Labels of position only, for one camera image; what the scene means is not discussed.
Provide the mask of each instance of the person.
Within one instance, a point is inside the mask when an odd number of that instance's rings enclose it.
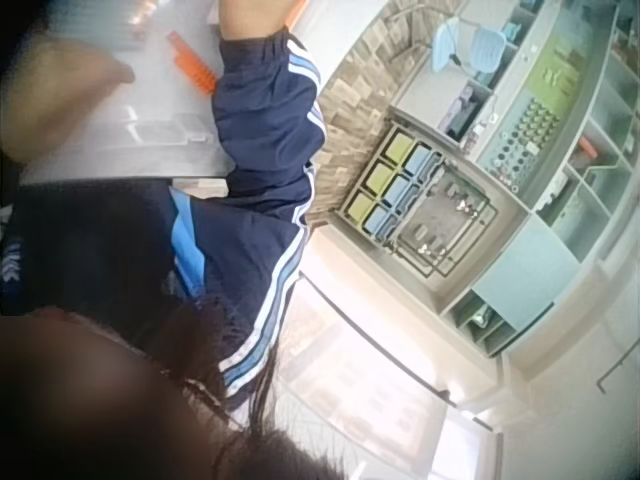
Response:
[[[134,73],[30,39],[2,78],[0,456],[20,478],[342,478],[268,414],[325,141],[295,0],[221,0],[229,196],[163,180],[19,186]],[[230,412],[250,402],[247,424]]]

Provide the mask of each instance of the stone wall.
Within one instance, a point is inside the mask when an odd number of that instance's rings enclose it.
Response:
[[[417,3],[455,12],[463,0],[390,0],[342,61],[318,99],[328,139],[315,161],[320,166],[309,223],[338,208],[385,134],[391,100],[425,44],[446,18],[421,9],[395,22],[389,16]]]

